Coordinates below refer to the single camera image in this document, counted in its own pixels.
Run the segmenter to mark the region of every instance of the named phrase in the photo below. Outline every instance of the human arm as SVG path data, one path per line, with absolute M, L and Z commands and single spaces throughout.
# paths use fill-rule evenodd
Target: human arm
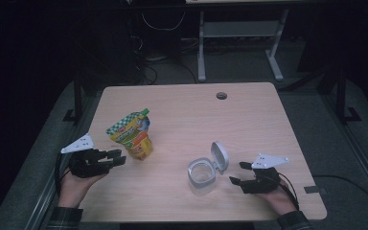
M 61 191 L 58 205 L 54 209 L 46 229 L 78 229 L 82 209 L 80 203 L 85 198 L 89 188 L 106 174 L 79 178 L 67 173 L 61 180 Z
M 280 183 L 286 187 L 288 184 L 281 180 Z M 277 222 L 283 230 L 310 230 L 313 229 L 310 222 L 301 211 L 298 211 L 290 197 L 280 186 L 267 194 L 257 194 L 264 199 L 268 205 L 279 215 Z

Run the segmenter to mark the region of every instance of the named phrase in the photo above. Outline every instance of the white lid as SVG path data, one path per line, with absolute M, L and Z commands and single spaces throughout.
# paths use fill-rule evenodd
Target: white lid
M 212 143 L 211 154 L 214 157 L 214 166 L 218 168 L 220 174 L 223 174 L 223 172 L 228 169 L 229 156 L 226 153 L 225 148 L 219 141 Z

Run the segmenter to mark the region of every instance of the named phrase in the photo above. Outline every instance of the round plastic container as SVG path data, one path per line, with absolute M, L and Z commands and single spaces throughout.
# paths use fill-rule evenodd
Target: round plastic container
M 229 157 L 220 142 L 216 141 L 212 144 L 211 154 L 214 157 L 214 161 L 202 157 L 192 161 L 188 166 L 190 188 L 196 196 L 211 193 L 215 188 L 216 169 L 218 169 L 220 174 L 223 174 L 228 168 Z

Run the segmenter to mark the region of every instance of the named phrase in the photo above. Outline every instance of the gray floor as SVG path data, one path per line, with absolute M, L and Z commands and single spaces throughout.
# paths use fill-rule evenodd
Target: gray floor
M 280 88 L 305 75 L 296 73 L 303 41 L 280 44 L 276 58 L 285 77 L 282 82 L 273 78 L 265 59 L 264 50 L 269 45 L 270 41 L 249 40 L 220 47 L 219 53 L 206 56 L 207 83 L 270 81 Z M 192 73 L 196 76 L 196 54 L 183 54 L 181 63 L 166 58 L 151 63 L 150 67 L 157 72 L 156 84 L 195 83 Z M 155 77 L 149 68 L 145 72 L 149 79 Z M 368 103 L 361 90 L 348 82 L 347 106 L 356 109 L 362 122 L 343 126 L 334 116 L 334 92 L 321 96 L 315 91 L 319 80 L 293 92 L 279 93 L 310 171 L 313 175 L 342 176 L 368 191 L 367 173 L 357 157 L 362 153 L 368 160 Z M 53 202 L 45 202 L 51 201 L 54 193 L 48 179 L 57 152 L 89 129 L 100 97 L 100 94 L 84 97 L 82 121 L 73 126 L 62 122 L 67 109 L 73 108 L 72 84 L 64 90 L 0 209 L 0 229 L 37 229 L 41 222 L 40 228 L 44 229 L 57 202 L 55 198 Z M 328 211 L 325 219 L 312 223 L 315 229 L 368 229 L 368 196 L 363 191 L 337 178 L 315 177 L 314 180 Z M 44 216 L 46 207 L 49 212 Z M 257 222 L 256 228 L 278 229 L 278 226 L 275 221 L 266 221 Z M 82 223 L 80 229 L 119 227 L 117 223 Z

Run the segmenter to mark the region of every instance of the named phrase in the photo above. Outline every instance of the snack pouch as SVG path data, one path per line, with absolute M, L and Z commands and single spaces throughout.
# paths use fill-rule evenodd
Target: snack pouch
M 142 112 L 130 113 L 106 130 L 112 141 L 122 144 L 132 157 L 139 160 L 144 160 L 153 151 L 148 137 L 148 113 L 146 108 Z

